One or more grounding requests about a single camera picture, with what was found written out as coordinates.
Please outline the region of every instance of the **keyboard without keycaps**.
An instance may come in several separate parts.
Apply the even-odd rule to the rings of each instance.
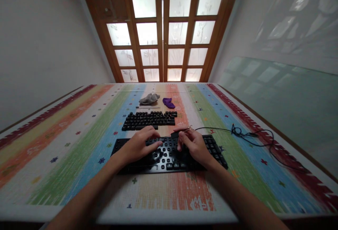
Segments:
[[[203,139],[212,156],[225,169],[228,169],[228,164],[212,135],[203,135]],[[111,155],[121,149],[128,141],[129,138],[117,139]],[[161,137],[158,139],[150,139],[146,141],[146,146],[156,141],[162,141],[163,144],[158,147],[156,151],[148,154],[139,161],[125,166],[118,174],[153,174],[205,170],[201,164],[191,157],[185,145],[183,145],[181,152],[177,151],[177,138]]]
[[[130,112],[126,117],[122,131],[141,130],[148,125],[152,125],[155,130],[158,130],[159,125],[175,125],[175,117],[177,117],[177,111],[166,111],[164,114],[162,111],[136,112],[136,114]]]

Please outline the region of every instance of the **green stripe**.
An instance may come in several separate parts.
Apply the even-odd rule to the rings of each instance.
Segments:
[[[61,202],[133,87],[126,85],[120,89],[86,135],[73,145],[73,150],[44,178],[27,204],[58,205]]]
[[[194,104],[196,110],[199,108],[203,109],[203,111],[196,112],[198,113],[204,127],[217,127],[222,129],[231,128],[225,126],[221,118],[214,111],[213,106],[210,105],[197,86],[194,84],[186,86],[189,86],[187,91],[191,100],[193,102],[198,101],[198,103]],[[238,180],[266,206],[273,209],[274,212],[286,212],[284,211],[284,206],[276,199],[270,188],[265,184],[261,175],[251,164],[247,155],[234,137],[230,133],[222,131],[217,131],[212,134],[212,136],[216,141],[221,141],[219,144],[225,149],[222,154],[229,165],[229,172],[233,175],[232,171],[234,170],[236,175],[239,176]]]

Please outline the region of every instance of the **purple cloth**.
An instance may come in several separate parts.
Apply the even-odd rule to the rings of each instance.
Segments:
[[[163,98],[162,101],[168,108],[175,108],[175,105],[171,102],[171,98]]]

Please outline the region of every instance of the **black cable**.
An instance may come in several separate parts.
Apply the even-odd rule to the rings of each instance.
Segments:
[[[309,173],[309,171],[299,162],[299,164],[305,169],[305,170],[307,170],[307,171],[305,171],[305,170],[301,170],[301,169],[298,169],[298,168],[294,168],[294,167],[292,167],[292,166],[289,166],[289,165],[287,165],[287,164],[284,164],[283,162],[281,162],[273,153],[272,153],[272,151],[271,151],[271,149],[272,149],[272,147],[273,146],[276,146],[277,147],[277,145],[275,145],[274,144],[274,142],[275,142],[275,138],[274,138],[274,133],[271,131],[271,130],[266,130],[266,129],[264,129],[264,130],[259,130],[259,131],[256,131],[256,132],[248,132],[248,133],[246,133],[246,134],[243,134],[242,133],[242,129],[241,128],[239,128],[239,127],[235,127],[235,125],[234,124],[232,124],[232,127],[231,127],[231,130],[228,130],[228,129],[222,129],[222,128],[214,128],[214,127],[201,127],[201,128],[197,128],[197,129],[194,129],[194,130],[199,130],[199,129],[214,129],[214,130],[221,130],[221,131],[227,131],[227,132],[231,132],[231,134],[232,135],[235,135],[236,137],[239,137],[239,138],[242,138],[242,139],[244,139],[245,141],[247,141],[248,143],[250,143],[251,145],[254,145],[254,146],[257,146],[257,147],[265,147],[265,146],[269,146],[269,153],[279,162],[279,163],[281,163],[283,166],[281,166],[281,167],[284,167],[284,166],[286,166],[286,167],[288,167],[288,168],[291,168],[291,169],[293,169],[293,170],[296,170],[296,171],[299,171],[299,172],[302,172],[302,173],[305,173],[305,174],[308,174]],[[257,133],[259,133],[259,132],[263,132],[263,131],[268,131],[268,132],[270,132],[271,133],[271,136],[272,136],[272,143],[270,143],[270,144],[264,144],[264,145],[258,145],[258,144],[255,144],[255,143],[252,143],[251,141],[249,141],[249,140],[247,140],[245,137],[246,136],[250,136],[250,137],[254,137],[254,138],[257,138],[258,137],[258,134]]]

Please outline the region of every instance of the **tablecloth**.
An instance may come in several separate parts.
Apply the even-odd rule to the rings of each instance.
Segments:
[[[159,109],[136,109],[149,93],[161,96]],[[176,126],[257,131],[261,123],[219,86],[211,83],[137,83],[90,85],[43,113],[2,134],[0,139],[0,219],[51,220],[109,159],[126,116],[136,111],[170,111]],[[167,136],[174,126],[159,126]],[[275,136],[273,154],[228,132],[208,128],[228,162],[228,171],[282,218],[337,213],[338,197],[312,172],[304,173],[290,146]],[[262,132],[252,143],[267,144]],[[220,223],[236,221],[207,172],[116,176],[96,205],[99,223]]]

